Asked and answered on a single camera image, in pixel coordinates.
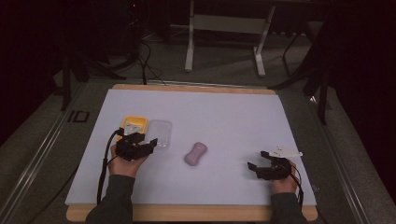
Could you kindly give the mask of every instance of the pink sponge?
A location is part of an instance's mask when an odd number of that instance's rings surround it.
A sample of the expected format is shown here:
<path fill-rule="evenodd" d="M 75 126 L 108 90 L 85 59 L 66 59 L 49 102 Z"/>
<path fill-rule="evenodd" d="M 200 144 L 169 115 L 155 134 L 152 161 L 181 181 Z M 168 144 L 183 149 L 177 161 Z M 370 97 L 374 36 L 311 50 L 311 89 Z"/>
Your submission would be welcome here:
<path fill-rule="evenodd" d="M 198 164 L 199 159 L 207 152 L 207 147 L 197 142 L 194 144 L 191 152 L 184 157 L 184 161 L 190 166 L 196 166 Z"/>

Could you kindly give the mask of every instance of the metal rail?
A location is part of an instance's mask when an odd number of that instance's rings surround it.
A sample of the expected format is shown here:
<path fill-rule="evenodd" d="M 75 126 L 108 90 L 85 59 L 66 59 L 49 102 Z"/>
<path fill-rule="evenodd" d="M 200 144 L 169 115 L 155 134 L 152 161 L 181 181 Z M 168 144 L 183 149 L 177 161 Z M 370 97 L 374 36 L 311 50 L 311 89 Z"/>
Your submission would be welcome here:
<path fill-rule="evenodd" d="M 359 199 L 359 196 L 356 193 L 356 190 L 354 189 L 352 182 L 350 181 L 349 175 L 347 173 L 347 169 L 343 161 L 341 160 L 339 148 L 335 145 L 334 141 L 332 140 L 332 134 L 330 133 L 328 128 L 322 125 L 322 123 L 318 119 L 318 115 L 317 115 L 318 105 L 316 103 L 315 97 L 312 97 L 311 99 L 307 99 L 307 102 L 309 104 L 310 111 L 316 118 L 315 121 L 319 129 L 322 131 L 322 135 L 325 137 L 325 142 L 331 153 L 331 160 L 334 166 L 334 170 L 337 173 L 337 177 L 340 180 L 340 185 L 343 188 L 343 191 L 346 195 L 346 199 L 349 203 L 349 206 L 352 210 L 355 220 L 357 221 L 357 223 L 369 224 L 370 223 L 369 218 L 367 217 L 367 214 L 361 205 L 361 200 Z"/>
<path fill-rule="evenodd" d="M 12 192 L 8 196 L 6 203 L 0 210 L 0 223 L 1 224 L 8 224 L 12 217 L 14 216 L 15 212 L 17 211 L 18 207 L 21 204 L 26 192 L 32 185 L 35 177 L 37 176 L 42 164 L 44 163 L 47 155 L 50 153 L 54 142 L 56 141 L 64 123 L 66 122 L 66 118 L 70 114 L 71 107 L 73 103 L 76 101 L 82 90 L 85 88 L 85 84 L 78 83 L 76 86 L 76 93 L 64 111 L 58 116 L 54 124 L 52 125 L 49 133 L 47 134 L 46 138 L 40 145 L 39 149 L 37 150 L 36 154 L 33 156 L 29 164 L 25 167 L 23 172 L 21 173 L 20 178 L 17 181 L 17 184 L 13 188 Z"/>

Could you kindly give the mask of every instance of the yellow object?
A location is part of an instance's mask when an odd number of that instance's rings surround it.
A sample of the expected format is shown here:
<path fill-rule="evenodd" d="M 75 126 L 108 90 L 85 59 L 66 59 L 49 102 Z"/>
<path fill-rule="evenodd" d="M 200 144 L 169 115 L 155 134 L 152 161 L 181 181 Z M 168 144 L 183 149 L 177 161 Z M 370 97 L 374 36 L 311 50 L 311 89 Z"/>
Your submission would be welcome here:
<path fill-rule="evenodd" d="M 127 122 L 142 128 L 142 130 L 140 130 L 139 133 L 145 133 L 146 132 L 146 128 L 147 128 L 147 125 L 148 125 L 148 120 L 146 118 L 138 117 L 138 116 L 127 116 L 122 121 L 121 128 L 124 129 Z"/>

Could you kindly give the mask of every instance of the small white object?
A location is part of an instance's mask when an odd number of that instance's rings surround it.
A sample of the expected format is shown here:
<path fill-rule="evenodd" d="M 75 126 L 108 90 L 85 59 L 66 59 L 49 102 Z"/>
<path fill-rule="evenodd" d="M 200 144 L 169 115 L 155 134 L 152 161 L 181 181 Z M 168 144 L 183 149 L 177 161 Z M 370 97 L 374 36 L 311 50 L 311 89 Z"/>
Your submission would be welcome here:
<path fill-rule="evenodd" d="M 301 156 L 303 156 L 303 152 L 299 152 L 296 150 L 286 149 L 286 148 L 277 146 L 276 151 L 270 152 L 269 155 L 272 157 L 278 157 L 278 158 L 301 157 Z"/>
<path fill-rule="evenodd" d="M 125 122 L 125 128 L 124 128 L 124 135 L 129 135 L 132 133 L 138 133 L 142 130 L 142 127 L 133 125 L 129 121 Z"/>

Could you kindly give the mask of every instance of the sleeve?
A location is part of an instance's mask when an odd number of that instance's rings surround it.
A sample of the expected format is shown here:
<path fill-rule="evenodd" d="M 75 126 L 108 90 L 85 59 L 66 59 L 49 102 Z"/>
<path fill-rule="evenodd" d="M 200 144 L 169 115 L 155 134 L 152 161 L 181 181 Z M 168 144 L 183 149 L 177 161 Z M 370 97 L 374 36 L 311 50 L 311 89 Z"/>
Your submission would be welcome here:
<path fill-rule="evenodd" d="M 271 224 L 308 223 L 293 193 L 279 193 L 271 197 L 273 214 Z"/>
<path fill-rule="evenodd" d="M 106 196 L 87 215 L 87 224 L 130 224 L 132 220 L 131 196 L 134 178 L 126 175 L 111 175 L 108 179 Z"/>

